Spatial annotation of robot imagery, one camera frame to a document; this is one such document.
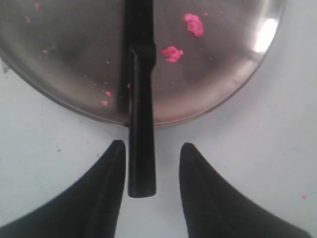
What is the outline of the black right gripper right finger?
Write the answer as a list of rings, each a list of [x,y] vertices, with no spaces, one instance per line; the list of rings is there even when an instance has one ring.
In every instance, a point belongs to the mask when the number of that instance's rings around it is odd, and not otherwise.
[[[230,185],[192,143],[180,152],[179,185],[191,238],[309,238]]]

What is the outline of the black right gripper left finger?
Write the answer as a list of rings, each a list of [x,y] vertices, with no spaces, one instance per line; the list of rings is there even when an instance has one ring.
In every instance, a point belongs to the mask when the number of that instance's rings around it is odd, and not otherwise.
[[[113,238],[126,172],[123,141],[111,143],[71,187],[29,214],[2,226],[2,238]]]

